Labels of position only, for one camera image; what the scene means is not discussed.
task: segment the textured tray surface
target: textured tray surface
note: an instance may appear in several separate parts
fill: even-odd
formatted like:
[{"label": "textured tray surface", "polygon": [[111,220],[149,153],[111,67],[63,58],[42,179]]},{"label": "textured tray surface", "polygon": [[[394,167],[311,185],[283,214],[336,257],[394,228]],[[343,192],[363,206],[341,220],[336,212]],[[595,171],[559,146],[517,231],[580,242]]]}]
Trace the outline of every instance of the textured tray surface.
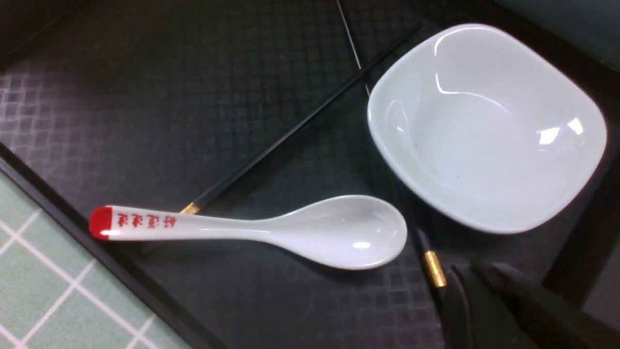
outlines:
[{"label": "textured tray surface", "polygon": [[[363,62],[425,25],[369,85],[415,44],[469,20],[443,1],[343,5]],[[333,1],[85,4],[0,68],[0,141],[85,216],[103,204],[178,211],[356,68]],[[260,218],[370,194],[425,227],[446,266],[481,256],[541,279],[618,149],[556,218],[495,237],[403,187],[370,140],[365,107],[360,85],[201,213]],[[167,243],[148,259],[126,252],[231,348],[443,346],[410,242],[395,262],[362,273],[248,242]]]}]

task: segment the spoon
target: spoon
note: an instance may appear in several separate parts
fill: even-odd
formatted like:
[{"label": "spoon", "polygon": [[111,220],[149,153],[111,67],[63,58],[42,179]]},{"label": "spoon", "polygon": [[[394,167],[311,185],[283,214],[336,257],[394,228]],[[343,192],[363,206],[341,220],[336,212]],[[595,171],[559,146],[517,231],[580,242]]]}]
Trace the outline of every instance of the spoon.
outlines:
[{"label": "spoon", "polygon": [[260,220],[102,206],[93,211],[90,230],[100,240],[254,240],[348,270],[390,262],[407,240],[401,213],[383,200],[364,195],[332,197]]}]

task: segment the spoon handle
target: spoon handle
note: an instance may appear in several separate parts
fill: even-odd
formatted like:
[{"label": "spoon handle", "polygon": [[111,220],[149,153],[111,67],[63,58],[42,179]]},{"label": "spoon handle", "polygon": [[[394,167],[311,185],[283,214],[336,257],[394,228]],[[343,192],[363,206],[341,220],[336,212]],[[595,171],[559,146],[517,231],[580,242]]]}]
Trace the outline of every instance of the spoon handle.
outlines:
[{"label": "spoon handle", "polygon": [[268,231],[257,221],[183,215],[123,206],[102,206],[93,211],[91,235],[99,240],[241,239],[265,241]]}]

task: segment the white square bowl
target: white square bowl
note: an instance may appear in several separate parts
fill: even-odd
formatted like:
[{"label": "white square bowl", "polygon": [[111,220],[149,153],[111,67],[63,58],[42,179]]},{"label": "white square bowl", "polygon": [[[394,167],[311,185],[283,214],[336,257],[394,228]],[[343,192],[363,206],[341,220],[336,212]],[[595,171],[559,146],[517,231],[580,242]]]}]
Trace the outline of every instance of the white square bowl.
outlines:
[{"label": "white square bowl", "polygon": [[381,77],[368,125],[423,200],[490,233],[535,228],[583,188],[607,130],[596,104],[517,39],[464,24],[434,35]]}]

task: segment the gold chopstick band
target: gold chopstick band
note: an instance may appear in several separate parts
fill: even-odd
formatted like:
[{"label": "gold chopstick band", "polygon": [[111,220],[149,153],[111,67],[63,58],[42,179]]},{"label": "gold chopstick band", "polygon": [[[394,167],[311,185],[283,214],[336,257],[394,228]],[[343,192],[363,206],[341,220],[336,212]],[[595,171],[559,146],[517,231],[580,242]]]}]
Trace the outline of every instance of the gold chopstick band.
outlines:
[{"label": "gold chopstick band", "polygon": [[426,262],[428,275],[433,280],[433,286],[440,288],[446,286],[446,277],[443,275],[443,270],[439,264],[439,259],[434,251],[427,251],[424,253],[424,262]]},{"label": "gold chopstick band", "polygon": [[181,210],[180,213],[181,214],[195,214],[198,211],[199,211],[198,206],[196,206],[196,204],[191,202],[189,205],[185,206],[185,208]]}]

